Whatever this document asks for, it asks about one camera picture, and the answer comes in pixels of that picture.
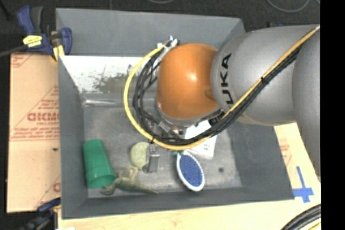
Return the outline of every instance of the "green cup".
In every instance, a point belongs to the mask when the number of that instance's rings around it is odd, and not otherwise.
[[[86,141],[82,146],[82,151],[86,185],[89,188],[100,188],[111,184],[116,179],[102,140]]]

